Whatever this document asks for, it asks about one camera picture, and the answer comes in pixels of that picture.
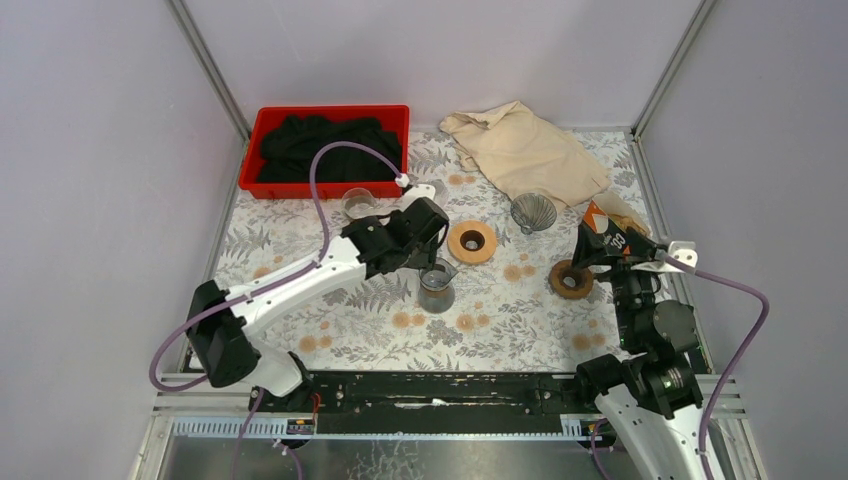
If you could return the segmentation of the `orange coffee filter box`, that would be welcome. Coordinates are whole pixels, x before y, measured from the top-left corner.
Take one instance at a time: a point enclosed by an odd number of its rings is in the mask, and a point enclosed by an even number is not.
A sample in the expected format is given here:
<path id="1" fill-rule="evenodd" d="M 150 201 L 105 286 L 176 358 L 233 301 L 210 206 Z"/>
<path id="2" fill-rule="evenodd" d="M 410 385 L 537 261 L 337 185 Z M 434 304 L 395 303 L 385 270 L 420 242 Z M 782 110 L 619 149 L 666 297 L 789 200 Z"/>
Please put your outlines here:
<path id="1" fill-rule="evenodd" d="M 574 261 L 595 265 L 635 255 L 639 242 L 650 236 L 642 217 L 622 198 L 613 192 L 598 194 L 579 224 Z"/>

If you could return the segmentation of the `glass coffee carafe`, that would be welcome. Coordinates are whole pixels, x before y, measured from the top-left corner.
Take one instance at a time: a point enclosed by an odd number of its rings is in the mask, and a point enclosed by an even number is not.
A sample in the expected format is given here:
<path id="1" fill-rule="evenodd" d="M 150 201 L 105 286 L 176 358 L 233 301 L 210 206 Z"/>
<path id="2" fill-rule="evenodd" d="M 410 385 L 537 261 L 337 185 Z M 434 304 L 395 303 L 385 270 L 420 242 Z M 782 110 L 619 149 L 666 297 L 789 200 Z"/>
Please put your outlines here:
<path id="1" fill-rule="evenodd" d="M 429 269 L 419 271 L 418 303 L 426 312 L 441 314 L 449 310 L 455 301 L 452 281 L 457 269 L 443 258 L 437 258 Z"/>

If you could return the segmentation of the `light wooden ring holder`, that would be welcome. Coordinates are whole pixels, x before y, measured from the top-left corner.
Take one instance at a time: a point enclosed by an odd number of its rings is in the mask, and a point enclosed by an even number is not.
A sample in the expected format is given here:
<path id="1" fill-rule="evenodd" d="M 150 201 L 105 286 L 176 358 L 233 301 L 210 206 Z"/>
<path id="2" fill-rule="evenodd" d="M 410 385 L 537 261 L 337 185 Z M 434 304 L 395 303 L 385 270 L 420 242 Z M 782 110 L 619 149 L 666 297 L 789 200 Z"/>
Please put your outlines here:
<path id="1" fill-rule="evenodd" d="M 468 220 L 454 225 L 447 237 L 448 251 L 460 263 L 480 265 L 493 258 L 497 249 L 495 231 L 489 225 Z"/>

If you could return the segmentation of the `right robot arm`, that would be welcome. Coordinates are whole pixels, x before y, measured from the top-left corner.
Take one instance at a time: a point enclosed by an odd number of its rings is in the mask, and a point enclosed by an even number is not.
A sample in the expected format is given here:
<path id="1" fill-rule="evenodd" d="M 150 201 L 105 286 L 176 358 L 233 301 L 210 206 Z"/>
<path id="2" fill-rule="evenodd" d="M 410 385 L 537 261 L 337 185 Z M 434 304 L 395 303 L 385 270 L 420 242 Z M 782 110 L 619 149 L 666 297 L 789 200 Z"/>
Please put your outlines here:
<path id="1" fill-rule="evenodd" d="M 687 242 L 658 244 L 607 218 L 578 227 L 571 264 L 580 272 L 605 267 L 597 279 L 611 286 L 620 347 L 630 356 L 580 363 L 573 396 L 583 410 L 604 416 L 645 479 L 707 476 L 704 398 L 687 358 L 700 345 L 694 309 L 656 298 L 661 275 L 689 272 L 696 263 Z"/>

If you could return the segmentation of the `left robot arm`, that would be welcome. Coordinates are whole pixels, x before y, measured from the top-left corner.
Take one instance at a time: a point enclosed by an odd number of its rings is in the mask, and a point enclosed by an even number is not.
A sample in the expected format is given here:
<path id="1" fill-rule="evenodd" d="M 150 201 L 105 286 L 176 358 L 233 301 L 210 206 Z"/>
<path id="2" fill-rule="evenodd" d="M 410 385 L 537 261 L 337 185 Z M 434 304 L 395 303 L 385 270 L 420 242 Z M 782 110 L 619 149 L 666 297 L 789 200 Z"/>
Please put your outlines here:
<path id="1" fill-rule="evenodd" d="M 187 337 L 207 382 L 259 387 L 288 411 L 309 401 L 307 371 L 292 353 L 263 344 L 266 330 L 310 301 L 374 276 L 434 265 L 448 215 L 418 198 L 386 215 L 352 221 L 325 248 L 251 283 L 199 286 Z"/>

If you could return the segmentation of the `grey ribbed glass dripper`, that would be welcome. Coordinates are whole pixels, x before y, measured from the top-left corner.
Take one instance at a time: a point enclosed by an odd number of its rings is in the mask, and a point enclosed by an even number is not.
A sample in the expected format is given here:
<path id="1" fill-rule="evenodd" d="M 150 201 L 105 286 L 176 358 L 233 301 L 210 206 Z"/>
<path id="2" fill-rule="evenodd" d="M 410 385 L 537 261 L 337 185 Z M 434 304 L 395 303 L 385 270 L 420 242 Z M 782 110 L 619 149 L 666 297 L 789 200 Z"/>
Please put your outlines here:
<path id="1" fill-rule="evenodd" d="M 510 213 L 525 235 L 550 228 L 558 213 L 553 202 L 539 193 L 525 193 L 517 196 L 510 206 Z"/>

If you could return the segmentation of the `small glass beaker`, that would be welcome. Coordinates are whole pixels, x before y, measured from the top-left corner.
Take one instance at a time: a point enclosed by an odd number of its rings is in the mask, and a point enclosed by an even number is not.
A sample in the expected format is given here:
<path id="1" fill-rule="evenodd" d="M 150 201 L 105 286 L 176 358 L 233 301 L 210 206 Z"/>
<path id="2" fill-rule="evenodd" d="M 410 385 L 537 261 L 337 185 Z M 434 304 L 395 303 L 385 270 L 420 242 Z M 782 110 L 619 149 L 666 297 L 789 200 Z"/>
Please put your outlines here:
<path id="1" fill-rule="evenodd" d="M 352 188 L 342 196 L 343 213 L 351 220 L 376 215 L 378 207 L 376 198 L 365 188 Z"/>

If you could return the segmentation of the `floral patterned table mat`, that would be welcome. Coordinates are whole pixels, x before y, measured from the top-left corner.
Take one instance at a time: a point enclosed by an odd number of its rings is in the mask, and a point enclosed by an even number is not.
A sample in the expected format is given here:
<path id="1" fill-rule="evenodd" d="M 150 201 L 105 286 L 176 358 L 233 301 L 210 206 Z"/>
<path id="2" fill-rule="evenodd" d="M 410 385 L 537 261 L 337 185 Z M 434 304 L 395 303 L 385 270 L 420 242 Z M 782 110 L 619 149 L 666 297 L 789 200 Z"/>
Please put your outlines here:
<path id="1" fill-rule="evenodd" d="M 616 193 L 648 222 L 630 155 L 618 131 L 577 131 L 574 137 L 608 169 Z M 308 368 L 570 372 L 620 347 L 613 295 L 597 283 L 581 300 L 566 300 L 548 283 L 551 268 L 569 259 L 588 203 L 559 213 L 552 227 L 524 235 L 508 197 L 477 172 L 465 172 L 452 137 L 409 134 L 410 177 L 432 184 L 451 225 L 477 220 L 496 235 L 494 256 L 481 265 L 456 261 L 456 299 L 445 313 L 417 301 L 416 271 L 401 270 L 312 300 L 267 330 L 262 341 L 295 352 Z M 234 286 L 255 280 L 317 250 L 321 227 L 311 200 L 257 200 L 240 192 L 223 237 L 215 280 Z"/>

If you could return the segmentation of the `red plastic bin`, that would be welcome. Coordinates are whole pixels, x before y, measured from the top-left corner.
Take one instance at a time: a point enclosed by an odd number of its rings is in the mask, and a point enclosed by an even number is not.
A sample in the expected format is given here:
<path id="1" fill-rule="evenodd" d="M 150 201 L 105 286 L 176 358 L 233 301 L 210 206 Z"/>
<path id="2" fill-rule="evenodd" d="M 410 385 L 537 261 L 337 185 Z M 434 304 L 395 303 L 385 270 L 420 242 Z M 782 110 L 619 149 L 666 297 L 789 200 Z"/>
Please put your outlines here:
<path id="1" fill-rule="evenodd" d="M 271 106 L 261 108 L 256 117 L 248 151 L 239 176 L 239 187 L 260 200 L 307 199 L 311 196 L 310 177 L 307 183 L 259 183 L 257 175 L 265 161 L 260 158 L 260 142 L 264 135 L 289 115 L 303 118 L 309 115 L 323 115 L 331 121 L 346 121 L 361 117 L 377 118 L 384 129 L 397 134 L 402 146 L 401 173 L 407 171 L 408 137 L 410 111 L 406 105 L 323 105 L 323 106 Z M 356 183 L 318 183 L 315 180 L 318 197 L 321 199 L 339 199 L 348 190 L 356 187 L 369 190 L 378 198 L 397 198 L 401 188 L 392 181 L 356 182 Z"/>

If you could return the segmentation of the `black cloth in bin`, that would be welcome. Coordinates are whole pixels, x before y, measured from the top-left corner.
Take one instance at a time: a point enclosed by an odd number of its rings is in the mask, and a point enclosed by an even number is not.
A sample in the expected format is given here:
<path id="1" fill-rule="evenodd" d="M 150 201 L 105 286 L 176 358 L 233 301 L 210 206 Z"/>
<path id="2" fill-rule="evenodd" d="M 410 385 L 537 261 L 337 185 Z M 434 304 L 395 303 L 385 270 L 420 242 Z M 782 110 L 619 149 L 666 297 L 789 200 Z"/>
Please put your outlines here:
<path id="1" fill-rule="evenodd" d="M 402 146 L 396 133 L 375 117 L 331 121 L 323 115 L 287 116 L 264 135 L 260 158 L 265 161 L 259 183 L 307 183 L 314 157 L 328 144 L 316 169 L 318 183 L 392 181 L 402 168 Z"/>

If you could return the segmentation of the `beige cloth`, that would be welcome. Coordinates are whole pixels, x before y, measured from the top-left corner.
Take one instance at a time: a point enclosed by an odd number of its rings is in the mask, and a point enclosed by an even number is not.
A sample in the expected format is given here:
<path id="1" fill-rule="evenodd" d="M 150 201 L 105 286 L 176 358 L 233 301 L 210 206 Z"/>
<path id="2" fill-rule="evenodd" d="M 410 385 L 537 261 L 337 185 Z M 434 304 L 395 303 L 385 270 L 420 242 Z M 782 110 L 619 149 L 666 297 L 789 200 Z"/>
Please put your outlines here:
<path id="1" fill-rule="evenodd" d="M 453 138 L 463 170 L 482 173 L 511 200 L 537 193 L 562 212 L 611 185 L 609 170 L 573 132 L 520 101 L 484 112 L 453 112 L 439 129 Z"/>

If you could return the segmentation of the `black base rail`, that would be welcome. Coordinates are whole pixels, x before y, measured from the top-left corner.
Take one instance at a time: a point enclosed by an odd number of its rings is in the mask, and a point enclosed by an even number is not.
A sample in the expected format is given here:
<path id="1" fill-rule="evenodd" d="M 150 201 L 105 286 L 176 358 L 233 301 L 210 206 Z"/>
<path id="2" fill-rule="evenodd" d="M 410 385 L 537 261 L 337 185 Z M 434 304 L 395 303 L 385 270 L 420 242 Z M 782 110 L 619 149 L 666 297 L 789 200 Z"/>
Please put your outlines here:
<path id="1" fill-rule="evenodd" d="M 261 413 L 303 413 L 320 434 L 555 434 L 598 408 L 570 374 L 316 371 L 285 397 L 253 390 Z"/>

